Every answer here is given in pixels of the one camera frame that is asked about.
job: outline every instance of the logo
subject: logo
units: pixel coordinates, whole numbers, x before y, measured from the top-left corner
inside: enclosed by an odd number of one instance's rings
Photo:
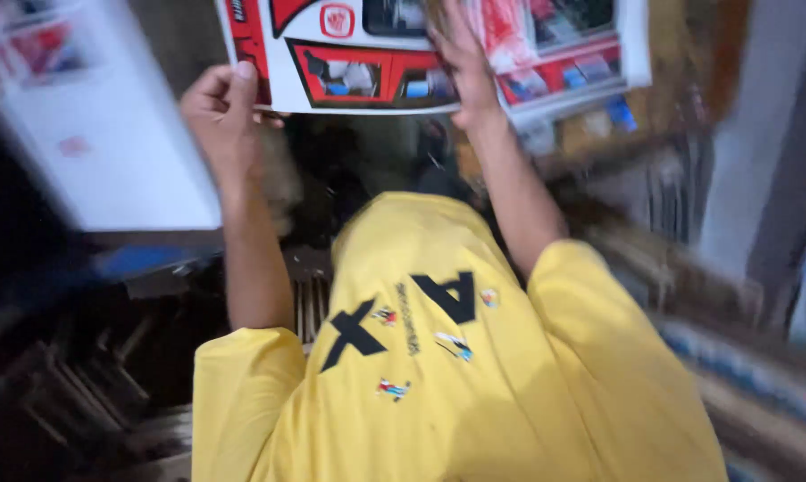
[[[242,6],[242,0],[230,0],[230,7],[233,8],[233,19],[245,22],[245,8]]]
[[[352,37],[352,32],[355,30],[355,12],[346,4],[323,5],[320,10],[320,28],[326,37]]]

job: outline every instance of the yellow t-shirt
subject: yellow t-shirt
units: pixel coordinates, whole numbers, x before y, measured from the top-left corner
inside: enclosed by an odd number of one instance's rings
[[[523,291],[463,203],[385,194],[334,246],[330,316],[202,346],[194,482],[726,480],[692,378],[587,245]]]

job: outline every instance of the left hand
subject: left hand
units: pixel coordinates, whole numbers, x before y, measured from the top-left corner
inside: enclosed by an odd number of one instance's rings
[[[255,123],[266,119],[254,111],[257,71],[250,62],[211,67],[188,88],[180,109],[206,154],[222,195],[246,180],[262,177],[262,148]],[[269,125],[282,127],[281,119]]]

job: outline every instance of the black letter x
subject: black letter x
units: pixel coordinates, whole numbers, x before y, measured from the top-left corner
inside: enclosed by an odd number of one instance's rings
[[[334,316],[331,323],[334,328],[338,329],[340,335],[334,340],[332,351],[328,353],[320,373],[338,364],[340,354],[343,353],[346,345],[353,345],[364,356],[387,351],[385,346],[376,341],[376,338],[370,335],[360,324],[367,313],[370,313],[370,308],[373,307],[375,300],[371,299],[361,303],[361,306],[351,315],[347,315],[346,312],[340,312]]]

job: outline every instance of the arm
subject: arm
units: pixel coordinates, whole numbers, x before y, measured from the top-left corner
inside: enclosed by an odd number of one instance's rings
[[[254,124],[262,118],[253,111],[256,95],[253,65],[221,65],[194,82],[181,107],[218,186],[230,326],[292,330],[290,279],[260,190],[262,159]]]
[[[493,74],[459,0],[443,0],[450,32],[430,36],[453,71],[460,112],[453,122],[465,131],[483,168],[483,178],[501,234],[514,263],[529,278],[543,250],[567,236],[555,200],[518,145],[498,102]]]

